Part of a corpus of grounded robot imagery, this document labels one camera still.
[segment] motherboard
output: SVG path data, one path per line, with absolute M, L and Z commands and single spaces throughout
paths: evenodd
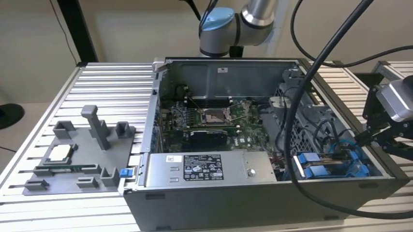
M 165 152 L 275 151 L 260 109 L 268 100 L 196 100 L 164 102 Z

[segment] power supply label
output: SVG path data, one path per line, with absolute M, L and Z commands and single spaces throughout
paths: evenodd
M 225 179 L 221 155 L 184 156 L 184 165 L 186 181 Z

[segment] slotted aluminum table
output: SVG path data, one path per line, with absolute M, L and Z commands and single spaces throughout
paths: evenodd
M 352 112 L 362 117 L 368 88 L 347 69 L 323 67 L 320 74 Z M 129 121 L 137 127 L 130 166 L 140 164 L 142 133 L 153 84 L 152 63 L 90 63 L 77 68 L 62 91 L 37 124 L 22 148 L 0 175 L 0 231 L 140 231 L 120 192 L 23 196 L 29 172 L 39 164 L 54 139 L 53 126 L 71 120 L 88 126 L 81 116 L 86 104 L 97 104 L 101 119 L 113 125 Z M 395 157 L 413 177 L 413 162 Z M 398 212 L 413 209 L 413 181 L 388 199 L 374 200 L 362 210 Z M 344 221 L 312 222 L 214 231 L 408 231 L 413 219 L 388 221 L 351 217 Z

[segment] beige wall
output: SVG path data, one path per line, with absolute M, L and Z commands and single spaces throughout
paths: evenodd
M 221 0 L 240 11 L 248 0 Z M 317 55 L 359 0 L 307 0 L 297 36 Z M 197 0 L 200 9 L 208 0 Z M 275 55 L 301 57 L 289 35 L 289 16 Z M 101 61 L 152 62 L 156 56 L 196 56 L 198 21 L 178 0 L 81 0 Z M 331 59 L 345 62 L 412 43 L 412 0 L 378 0 L 349 31 Z M 62 30 L 49 0 L 0 0 L 0 95 L 13 102 L 50 102 L 74 70 Z M 267 46 L 249 47 L 248 57 L 265 56 Z M 412 52 L 383 59 L 413 60 Z M 372 65 L 356 71 L 370 71 Z
M 289 5 L 285 28 L 275 55 L 303 57 L 291 36 L 291 16 L 297 1 Z M 296 35 L 305 50 L 317 57 L 360 0 L 305 0 L 296 20 Z M 344 63 L 384 50 L 413 44 L 413 0 L 376 0 L 333 50 L 329 60 Z M 378 60 L 413 60 L 413 51 L 391 54 Z M 378 60 L 352 68 L 370 72 Z

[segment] cable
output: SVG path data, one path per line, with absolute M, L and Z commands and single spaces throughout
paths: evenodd
M 339 133 L 339 137 L 341 137 L 341 136 L 345 134 L 347 131 L 352 131 L 352 132 L 355 133 L 355 131 L 353 131 L 351 128 L 348 128 L 348 129 L 344 129 L 344 130 Z
M 292 14 L 292 21 L 291 21 L 291 33 L 292 33 L 292 38 L 293 38 L 293 42 L 299 48 L 299 50 L 301 51 L 301 53 L 312 60 L 312 61 L 316 61 L 316 58 L 305 51 L 305 49 L 303 48 L 299 40 L 297 40 L 297 36 L 296 36 L 296 29 L 295 29 L 295 24 L 296 24 L 296 15 L 297 15 L 297 11 L 299 11 L 299 8 L 300 8 L 300 5 L 303 3 L 303 0 L 300 0 L 297 2 L 297 5 L 296 5 L 296 8 L 295 8 L 295 11 L 293 11 L 293 14 Z M 328 67 L 332 67 L 332 68 L 349 68 L 349 67 L 353 67 L 359 64 L 363 64 L 376 58 L 380 58 L 388 54 L 392 54 L 395 52 L 400 52 L 400 51 L 406 51 L 406 50 L 412 50 L 413 49 L 413 45 L 408 45 L 408 46 L 403 46 L 403 47 L 398 47 L 398 48 L 394 48 L 391 50 L 387 50 L 382 53 L 378 53 L 376 55 L 371 56 L 371 57 L 367 57 L 366 59 L 362 59 L 356 62 L 352 62 L 349 64 L 332 64 L 332 63 L 325 63 L 323 62 L 323 65 L 328 66 Z
M 335 49 L 336 45 L 339 44 L 343 36 L 347 34 L 349 31 L 352 25 L 356 23 L 359 20 L 360 16 L 366 12 L 366 10 L 370 8 L 371 4 L 374 3 L 374 0 L 363 0 L 362 3 L 359 4 L 357 8 L 353 10 L 352 14 L 349 15 L 348 19 L 345 20 L 344 24 L 341 25 L 340 29 L 337 30 L 335 36 L 332 37 L 329 43 L 327 44 L 325 48 L 323 49 L 308 73 L 307 76 L 301 82 L 300 88 L 297 90 L 293 102 L 292 102 L 292 107 L 289 110 L 289 115 L 287 119 L 287 128 L 285 128 L 285 136 L 287 139 L 284 141 L 284 156 L 285 156 L 285 161 L 288 164 L 288 169 L 295 170 L 293 166 L 293 161 L 291 159 L 291 138 L 292 138 L 292 131 L 293 131 L 293 126 L 295 126 L 295 118 L 296 118 L 296 113 L 300 105 L 301 98 L 305 93 L 305 88 L 309 86 L 311 81 L 313 79 L 315 74 L 317 73 L 319 68 L 323 65 L 323 62 L 328 58 L 329 54 L 332 53 L 332 50 Z M 331 208 L 333 210 L 337 210 L 340 212 L 344 212 L 347 214 L 359 216 L 359 217 L 366 217 L 366 218 L 376 218 L 376 219 L 408 219 L 413 218 L 413 211 L 408 212 L 402 212 L 402 213 L 372 213 L 372 212 L 364 212 L 359 211 L 347 207 L 343 207 L 340 205 L 332 204 L 323 200 L 321 198 L 313 196 L 301 186 L 296 175 L 291 175 L 292 182 L 295 186 L 297 187 L 297 190 L 301 192 L 301 194 L 313 202 L 317 204 L 325 206 L 327 208 Z
M 284 93 L 283 93 L 283 101 L 284 101 L 284 114 L 283 114 L 283 123 L 281 123 L 281 126 L 280 126 L 280 132 L 277 133 L 277 136 L 276 136 L 276 148 L 277 150 L 283 153 L 284 150 L 280 148 L 279 146 L 279 141 L 280 141 L 280 138 L 281 138 L 281 135 L 283 135 L 283 131 L 284 131 L 284 127 L 285 127 L 285 121 L 287 121 L 287 111 L 288 111 L 288 107 L 287 107 L 287 101 L 285 101 L 285 98 L 289 96 L 287 95 L 288 91 L 291 89 L 296 89 L 299 87 L 291 87 L 288 88 Z M 315 122 L 311 121 L 311 119 L 305 116 L 305 114 L 303 114 L 304 118 L 311 122 L 313 123 L 313 126 L 317 127 L 317 124 Z
M 349 141 L 349 140 L 347 140 L 347 139 L 341 139 L 341 140 L 340 140 L 340 143 L 348 143 L 349 145 L 352 145 L 353 147 L 356 147 L 357 151 L 362 153 L 362 148 L 360 148 L 352 141 Z M 332 144 L 328 153 L 332 153 L 332 152 L 333 152 L 336 145 L 337 145 L 337 143 L 333 143 L 333 144 Z
M 15 153 L 18 152 L 18 151 L 15 151 L 15 150 L 13 150 L 13 149 L 5 147 L 5 146 L 0 146 L 0 148 L 5 149 L 5 150 L 9 150 L 9 151 L 11 151 L 11 152 L 15 152 Z
M 218 3 L 218 0 L 210 0 L 209 1 L 209 5 L 206 7 L 206 12 L 202 16 L 202 19 L 201 19 L 201 22 L 200 22 L 200 28 L 198 28 L 198 34 L 201 35 L 201 32 L 202 32 L 202 26 L 208 20 L 208 16 L 209 14 L 212 13 L 212 11 L 214 10 L 216 6 L 217 6 L 217 3 Z
M 327 124 L 328 122 L 329 122 L 329 120 L 321 121 L 321 123 L 320 123 L 320 124 L 317 125 L 317 127 L 316 127 L 316 131 L 315 131 L 315 134 L 313 134 L 313 143 L 315 143 L 315 145 L 317 146 L 319 151 L 321 151 L 321 152 L 324 152 L 323 146 L 317 143 L 316 138 L 317 138 L 319 131 L 320 131 L 323 125 Z
M 181 115 L 182 115 L 182 123 L 181 123 L 180 126 L 184 126 L 184 124 L 185 124 L 185 122 L 186 122 L 186 116 L 185 116 L 185 114 L 184 114 L 182 111 L 178 110 L 177 108 L 172 108 L 172 109 L 173 109 L 173 110 L 177 110 L 177 111 L 181 113 Z
M 67 34 L 66 34 L 65 29 L 63 29 L 63 26 L 62 26 L 61 20 L 59 20 L 59 16 L 58 16 L 58 13 L 57 13 L 57 9 L 55 9 L 55 6 L 54 6 L 54 3 L 53 3 L 53 0 L 50 0 L 50 3 L 51 3 L 51 6 L 53 6 L 53 9 L 54 9 L 54 13 L 55 13 L 55 16 L 57 16 L 57 19 L 58 19 L 58 23 L 59 23 L 61 29 L 62 29 L 63 34 L 65 34 L 66 44 L 67 44 L 67 47 L 69 47 L 70 52 L 71 52 L 71 54 L 73 54 L 73 57 L 74 57 L 74 60 L 75 60 L 75 65 L 77 65 L 77 64 L 78 64 L 78 61 L 77 61 L 77 58 L 75 58 L 75 55 L 74 55 L 74 52 L 73 52 L 73 49 L 71 49 L 71 46 L 70 46 L 70 41 L 69 41 Z
M 185 1 L 189 4 L 189 6 L 192 7 L 192 10 L 194 11 L 194 14 L 196 14 L 198 20 L 201 21 L 201 14 L 200 14 L 200 11 L 198 11 L 198 8 L 197 8 L 194 1 L 193 0 L 181 0 L 181 1 Z

